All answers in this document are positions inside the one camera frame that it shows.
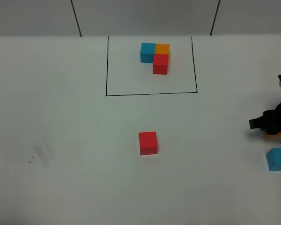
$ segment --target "stacked blocks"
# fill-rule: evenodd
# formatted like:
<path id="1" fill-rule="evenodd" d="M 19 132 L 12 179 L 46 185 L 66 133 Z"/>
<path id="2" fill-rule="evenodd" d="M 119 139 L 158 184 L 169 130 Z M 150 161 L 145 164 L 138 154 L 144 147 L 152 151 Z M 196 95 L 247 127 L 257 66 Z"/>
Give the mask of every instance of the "stacked blocks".
<path id="1" fill-rule="evenodd" d="M 170 45 L 142 43 L 140 49 L 140 61 L 153 63 L 153 74 L 168 73 Z"/>
<path id="2" fill-rule="evenodd" d="M 270 171 L 281 171 L 281 148 L 272 148 L 266 154 L 266 160 Z"/>
<path id="3" fill-rule="evenodd" d="M 139 133 L 140 155 L 157 154 L 157 137 L 156 132 Z"/>

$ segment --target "white surface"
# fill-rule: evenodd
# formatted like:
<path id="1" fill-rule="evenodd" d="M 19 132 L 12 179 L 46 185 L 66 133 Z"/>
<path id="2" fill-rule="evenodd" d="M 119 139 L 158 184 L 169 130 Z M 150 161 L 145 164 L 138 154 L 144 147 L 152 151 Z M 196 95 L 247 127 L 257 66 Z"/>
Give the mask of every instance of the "white surface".
<path id="1" fill-rule="evenodd" d="M 70 0 L 0 0 L 0 36 L 79 36 Z"/>
<path id="2" fill-rule="evenodd" d="M 81 33 L 209 34 L 218 0 L 74 0 Z"/>
<path id="3" fill-rule="evenodd" d="M 123 97 L 106 42 L 0 38 L 0 221 L 281 225 L 277 144 L 248 122 L 281 100 L 281 36 L 193 37 L 198 94 Z"/>
<path id="4" fill-rule="evenodd" d="M 222 0 L 213 34 L 281 34 L 281 0 Z"/>
<path id="5" fill-rule="evenodd" d="M 141 63 L 141 43 L 170 44 L 167 75 Z M 196 92 L 190 36 L 109 37 L 107 95 Z"/>

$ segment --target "black line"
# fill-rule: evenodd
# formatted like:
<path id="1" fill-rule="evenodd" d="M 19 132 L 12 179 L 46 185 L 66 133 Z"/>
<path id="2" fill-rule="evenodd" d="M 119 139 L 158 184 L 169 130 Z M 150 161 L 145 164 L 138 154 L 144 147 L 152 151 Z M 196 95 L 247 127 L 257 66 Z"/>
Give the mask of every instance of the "black line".
<path id="1" fill-rule="evenodd" d="M 106 95 L 106 96 L 171 95 L 171 94 L 190 94 L 190 93 L 198 93 L 198 91 L 195 91 L 195 92 L 150 93 L 150 94 L 128 94 L 128 95 Z"/>
<path id="2" fill-rule="evenodd" d="M 193 45 L 192 45 L 192 62 L 193 62 L 193 71 L 194 71 L 194 73 L 195 73 L 196 90 L 197 90 L 197 93 L 198 93 L 197 76 L 196 76 L 196 67 L 195 67 L 195 57 L 194 57 L 194 55 L 193 55 Z"/>
<path id="3" fill-rule="evenodd" d="M 71 4 L 72 4 L 74 16 L 75 16 L 75 20 L 76 20 L 76 23 L 77 23 L 77 27 L 78 27 L 78 30 L 79 30 L 79 34 L 80 34 L 80 37 L 82 37 L 81 31 L 80 31 L 80 27 L 79 27 L 79 23 L 78 23 L 78 19 L 77 19 L 77 16 L 76 16 L 76 12 L 75 12 L 75 9 L 74 9 L 74 5 L 73 5 L 73 0 L 71 0 Z"/>
<path id="4" fill-rule="evenodd" d="M 105 96 L 107 96 L 107 83 L 108 83 L 108 55 L 109 55 L 109 36 L 107 38 L 107 63 L 106 63 L 106 92 L 105 92 Z"/>
<path id="5" fill-rule="evenodd" d="M 221 3 L 221 0 L 219 0 L 219 2 L 217 3 L 217 7 L 216 7 L 216 11 L 215 11 L 215 15 L 214 15 L 214 22 L 212 23 L 212 27 L 211 27 L 210 35 L 212 35 L 212 32 L 214 31 L 214 24 L 215 24 L 215 20 L 216 20 L 217 12 L 219 11 L 220 3 Z"/>

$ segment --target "red cube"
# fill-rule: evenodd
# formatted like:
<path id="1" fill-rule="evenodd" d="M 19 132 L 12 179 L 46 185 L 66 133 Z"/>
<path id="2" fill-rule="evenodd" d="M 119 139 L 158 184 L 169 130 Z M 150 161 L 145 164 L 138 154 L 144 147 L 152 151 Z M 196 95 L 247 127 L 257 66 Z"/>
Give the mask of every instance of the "red cube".
<path id="1" fill-rule="evenodd" d="M 167 75 L 168 64 L 169 64 L 169 55 L 167 55 L 167 54 L 154 54 L 153 74 Z"/>
<path id="2" fill-rule="evenodd" d="M 140 155 L 157 154 L 157 137 L 156 132 L 139 133 Z"/>

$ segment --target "blue cube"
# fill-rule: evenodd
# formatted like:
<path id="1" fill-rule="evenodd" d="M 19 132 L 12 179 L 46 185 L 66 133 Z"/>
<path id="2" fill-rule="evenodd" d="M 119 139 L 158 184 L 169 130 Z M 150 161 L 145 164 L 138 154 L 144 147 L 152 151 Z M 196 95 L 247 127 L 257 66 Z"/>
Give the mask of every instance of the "blue cube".
<path id="1" fill-rule="evenodd" d="M 140 48 L 140 62 L 153 63 L 155 46 L 153 43 L 142 43 Z"/>
<path id="2" fill-rule="evenodd" d="M 266 154 L 266 160 L 270 171 L 281 171 L 281 148 L 272 148 Z"/>

